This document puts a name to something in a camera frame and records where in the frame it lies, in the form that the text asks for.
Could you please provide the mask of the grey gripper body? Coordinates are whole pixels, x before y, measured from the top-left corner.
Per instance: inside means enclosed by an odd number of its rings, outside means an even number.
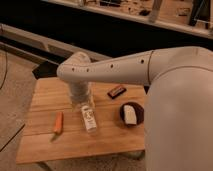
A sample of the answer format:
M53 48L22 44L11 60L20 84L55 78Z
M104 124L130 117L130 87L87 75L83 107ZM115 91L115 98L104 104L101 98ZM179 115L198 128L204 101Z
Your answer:
M88 103L91 97L90 84L88 82L71 83L69 85L70 99L73 107L82 103Z

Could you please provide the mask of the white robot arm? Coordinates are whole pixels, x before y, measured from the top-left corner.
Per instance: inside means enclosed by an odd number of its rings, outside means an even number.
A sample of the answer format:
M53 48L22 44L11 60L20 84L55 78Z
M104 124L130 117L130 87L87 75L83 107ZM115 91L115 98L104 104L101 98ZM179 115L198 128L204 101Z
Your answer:
M147 171L213 171L213 51L156 49L92 63L77 52L57 68L71 98L89 82L143 85Z

